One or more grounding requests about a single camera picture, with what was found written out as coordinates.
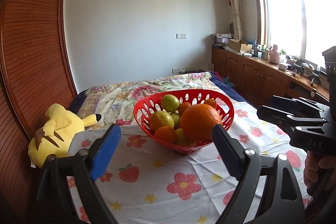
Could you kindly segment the person's right hand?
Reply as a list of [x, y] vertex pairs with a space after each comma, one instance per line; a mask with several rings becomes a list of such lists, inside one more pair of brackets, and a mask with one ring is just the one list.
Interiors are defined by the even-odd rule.
[[330, 176], [328, 183], [325, 186], [325, 190], [329, 190], [335, 186], [335, 167], [336, 158], [335, 156], [324, 156], [318, 159], [318, 154], [311, 151], [307, 152], [305, 159], [305, 168], [303, 173], [303, 180], [305, 185], [310, 188], [314, 183], [318, 181], [318, 170], [321, 169], [332, 169], [333, 172]]

